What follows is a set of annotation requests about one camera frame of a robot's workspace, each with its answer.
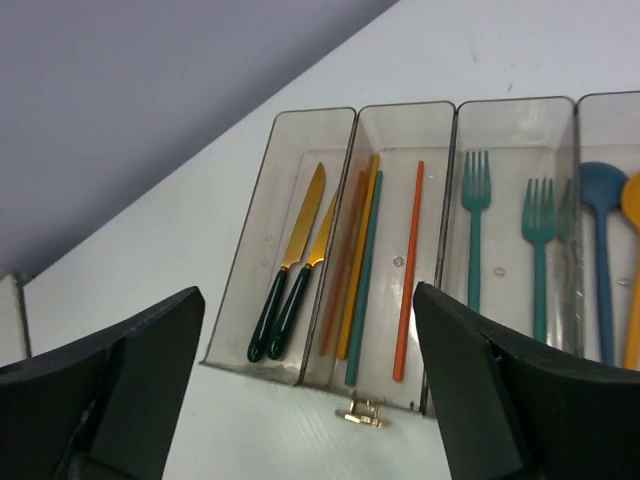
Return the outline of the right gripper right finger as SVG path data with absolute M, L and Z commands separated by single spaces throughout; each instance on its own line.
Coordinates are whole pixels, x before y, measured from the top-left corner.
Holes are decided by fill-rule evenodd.
M 452 478 L 638 478 L 638 372 L 538 342 L 425 282 L 413 305 Z

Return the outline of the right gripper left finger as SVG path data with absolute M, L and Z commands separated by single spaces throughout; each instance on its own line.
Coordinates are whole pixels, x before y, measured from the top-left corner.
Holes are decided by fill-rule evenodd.
M 204 313 L 192 286 L 2 367 L 2 478 L 161 478 Z

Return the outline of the teal fork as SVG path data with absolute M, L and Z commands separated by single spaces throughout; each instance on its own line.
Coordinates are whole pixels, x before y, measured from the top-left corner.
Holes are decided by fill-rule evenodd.
M 554 182 L 552 179 L 529 179 L 523 207 L 521 232 L 534 249 L 533 338 L 546 342 L 547 273 L 546 245 L 556 235 Z

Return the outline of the teal chopstick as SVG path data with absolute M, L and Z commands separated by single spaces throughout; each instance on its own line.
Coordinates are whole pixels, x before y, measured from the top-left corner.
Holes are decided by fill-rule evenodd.
M 379 202 L 383 184 L 383 172 L 378 171 L 375 177 L 374 192 L 371 201 L 369 220 L 367 223 L 366 243 L 363 254 L 360 282 L 358 287 L 357 303 L 354 313 L 351 341 L 348 351 L 348 361 L 345 371 L 344 383 L 348 387 L 355 387 L 357 383 L 364 322 L 368 304 L 369 285 L 374 254 L 375 231 L 379 211 Z

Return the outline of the orange chopstick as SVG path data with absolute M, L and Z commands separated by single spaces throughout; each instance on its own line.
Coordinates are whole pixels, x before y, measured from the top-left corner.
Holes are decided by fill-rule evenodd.
M 406 255 L 406 268 L 404 274 L 403 294 L 398 322 L 396 348 L 392 378 L 395 382 L 402 382 L 405 373 L 406 352 L 409 334 L 409 321 L 411 314 L 411 298 L 415 275 L 416 245 L 419 231 L 422 185 L 424 176 L 424 162 L 419 161 L 416 172 L 416 184 L 413 199 L 413 208 L 410 224 L 410 234 Z

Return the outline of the teal fork crosswise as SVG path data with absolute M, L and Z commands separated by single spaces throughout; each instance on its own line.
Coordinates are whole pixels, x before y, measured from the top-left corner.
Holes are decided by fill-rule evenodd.
M 480 311 L 481 298 L 481 215 L 491 203 L 488 151 L 465 153 L 461 200 L 471 214 L 467 306 Z

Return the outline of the blue spoon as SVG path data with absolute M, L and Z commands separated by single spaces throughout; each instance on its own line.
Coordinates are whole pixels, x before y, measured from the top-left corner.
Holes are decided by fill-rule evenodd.
M 619 168 L 603 162 L 579 166 L 581 203 L 593 210 L 595 223 L 595 274 L 601 361 L 615 365 L 614 316 L 611 293 L 608 215 L 621 204 L 628 179 Z

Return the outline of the yellow knife green handle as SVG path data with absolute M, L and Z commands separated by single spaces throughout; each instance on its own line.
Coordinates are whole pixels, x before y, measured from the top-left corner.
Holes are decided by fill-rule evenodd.
M 324 193 L 325 184 L 325 167 L 322 163 L 319 163 L 307 188 L 296 222 L 292 228 L 282 263 L 274 278 L 249 342 L 247 359 L 251 363 L 259 362 L 266 352 L 289 270 L 302 257 Z

